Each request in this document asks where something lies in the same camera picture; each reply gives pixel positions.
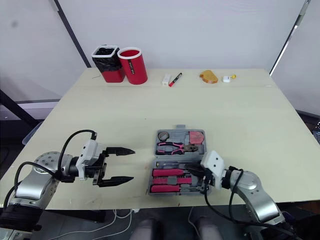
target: marker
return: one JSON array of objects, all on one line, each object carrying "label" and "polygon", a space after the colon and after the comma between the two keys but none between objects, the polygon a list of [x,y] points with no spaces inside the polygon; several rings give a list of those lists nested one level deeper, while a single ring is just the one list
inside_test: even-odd
[{"label": "marker", "polygon": [[172,85],[182,76],[182,72],[179,73],[178,76],[175,77],[175,79],[173,79],[172,82],[169,83],[169,87],[172,87]]}]

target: person's leg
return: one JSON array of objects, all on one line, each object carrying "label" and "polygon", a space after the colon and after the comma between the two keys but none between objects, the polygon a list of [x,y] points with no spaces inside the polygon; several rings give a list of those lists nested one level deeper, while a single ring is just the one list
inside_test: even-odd
[{"label": "person's leg", "polygon": [[201,240],[223,240],[219,229],[207,217],[200,217],[195,226],[199,232]]},{"label": "person's leg", "polygon": [[158,240],[159,223],[155,219],[146,219],[139,223],[129,240]]}]

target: pink screwdriver handle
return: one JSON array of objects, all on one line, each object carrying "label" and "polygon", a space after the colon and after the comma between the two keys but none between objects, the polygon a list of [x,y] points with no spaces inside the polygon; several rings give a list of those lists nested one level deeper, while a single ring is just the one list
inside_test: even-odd
[{"label": "pink screwdriver handle", "polygon": [[151,193],[176,193],[179,191],[179,185],[153,185],[151,187]]},{"label": "pink screwdriver handle", "polygon": [[[152,180],[152,184],[168,184],[167,177],[157,177]],[[175,184],[192,184],[191,177],[177,177]]]},{"label": "pink screwdriver handle", "polygon": [[167,177],[167,176],[182,176],[184,174],[183,169],[154,169],[152,172],[153,177]]}]

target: wooden tabletop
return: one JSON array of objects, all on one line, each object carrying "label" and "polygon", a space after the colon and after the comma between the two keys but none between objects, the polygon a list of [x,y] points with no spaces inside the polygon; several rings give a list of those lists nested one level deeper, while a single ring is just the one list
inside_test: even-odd
[{"label": "wooden tabletop", "polygon": [[[0,202],[13,186],[14,174],[25,161],[42,153],[61,151],[73,132],[92,129],[97,141],[136,151],[111,155],[105,178],[132,176],[116,186],[92,186],[92,179],[60,183],[47,209],[98,210],[204,206],[203,196],[146,194],[155,159],[156,132],[186,125],[205,131],[208,151],[215,150],[226,166],[257,174],[275,202],[320,199],[320,146],[294,108],[263,69],[214,69],[219,81],[199,78],[204,69],[149,69],[142,85],[106,83],[96,68],[88,68],[63,96],[0,181]],[[165,74],[182,77],[163,87]],[[236,74],[223,83],[222,76]],[[78,156],[89,134],[76,136],[66,153]],[[23,179],[30,172],[26,166]],[[212,205],[227,205],[230,190],[213,190]],[[243,201],[236,196],[234,204]]]}]

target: red cylindrical container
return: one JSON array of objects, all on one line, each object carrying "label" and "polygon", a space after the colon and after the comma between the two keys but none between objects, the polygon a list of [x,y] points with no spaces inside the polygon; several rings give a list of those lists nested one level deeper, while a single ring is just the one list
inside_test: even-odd
[{"label": "red cylindrical container", "polygon": [[107,83],[121,83],[125,78],[124,68],[121,66],[117,55],[118,51],[118,46],[101,45],[91,55]]},{"label": "red cylindrical container", "polygon": [[131,84],[143,84],[148,80],[147,71],[140,48],[126,47],[117,53],[123,70]]}]

